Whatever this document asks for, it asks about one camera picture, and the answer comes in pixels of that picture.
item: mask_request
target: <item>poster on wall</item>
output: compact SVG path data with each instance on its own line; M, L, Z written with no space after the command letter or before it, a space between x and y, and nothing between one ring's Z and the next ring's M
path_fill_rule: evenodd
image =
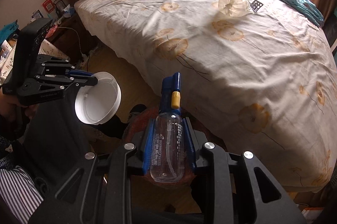
M37 11L35 11L33 13L32 18L35 19L35 20L37 20L39 18L43 18L43 15L42 15L41 11L38 9Z

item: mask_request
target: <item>wooden floor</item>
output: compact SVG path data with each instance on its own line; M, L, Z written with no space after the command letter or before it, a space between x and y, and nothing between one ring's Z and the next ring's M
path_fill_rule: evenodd
M153 93L137 69L126 60L118 58L115 52L105 45L90 57L88 70L92 73L109 72L117 80L122 91L122 99L116 115L122 122L127 121L129 111L136 104L142 103L147 107L159 105L160 97ZM118 139L106 136L91 142L97 153L112 152L119 144ZM188 186L164 189L143 180L140 176L132 177L131 183L133 206L164 211L166 206L172 204L176 208L176 213L200 212Z

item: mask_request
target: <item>yellow bottle cap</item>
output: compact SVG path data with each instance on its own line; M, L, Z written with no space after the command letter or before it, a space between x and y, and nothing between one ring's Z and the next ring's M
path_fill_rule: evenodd
M171 97L171 108L179 109L179 107L180 107L180 92L174 91L172 92Z

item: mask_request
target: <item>teal cloth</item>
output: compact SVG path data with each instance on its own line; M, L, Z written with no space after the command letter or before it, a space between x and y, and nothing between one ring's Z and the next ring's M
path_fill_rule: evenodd
M307 17L316 26L322 27L324 25L324 17L322 13L316 8L316 5L310 0L281 0L287 3L305 17Z
M2 45L4 40L7 40L8 37L10 37L14 31L16 31L19 28L19 25L17 24L17 20L11 24L5 25L0 30L0 46Z

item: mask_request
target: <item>white bowl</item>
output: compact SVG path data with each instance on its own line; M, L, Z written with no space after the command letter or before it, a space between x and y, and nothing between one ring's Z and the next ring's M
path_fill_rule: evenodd
M83 86L77 93L75 112L86 124L103 124L113 117L121 103L121 89L116 79L107 72L95 73L95 86Z

